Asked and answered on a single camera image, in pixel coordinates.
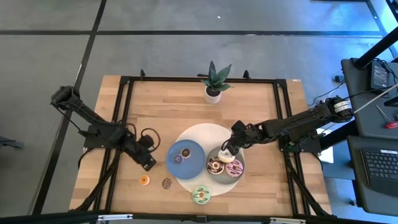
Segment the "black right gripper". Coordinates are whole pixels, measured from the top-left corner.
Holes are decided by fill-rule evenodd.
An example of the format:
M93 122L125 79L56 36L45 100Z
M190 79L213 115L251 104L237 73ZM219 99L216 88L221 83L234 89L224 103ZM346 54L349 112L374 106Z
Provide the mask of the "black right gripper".
M240 146L248 146L260 142L260 130L258 128L232 128L232 139L227 139L222 145L222 151L228 151L235 156L239 153Z

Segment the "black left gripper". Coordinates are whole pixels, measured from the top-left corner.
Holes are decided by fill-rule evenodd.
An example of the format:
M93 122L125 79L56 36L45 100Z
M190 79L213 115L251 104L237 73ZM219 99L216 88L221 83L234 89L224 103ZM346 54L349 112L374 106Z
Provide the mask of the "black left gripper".
M123 152L140 164L145 171L150 171L157 163L152 157L150 148L154 145L152 138L126 138L123 143Z

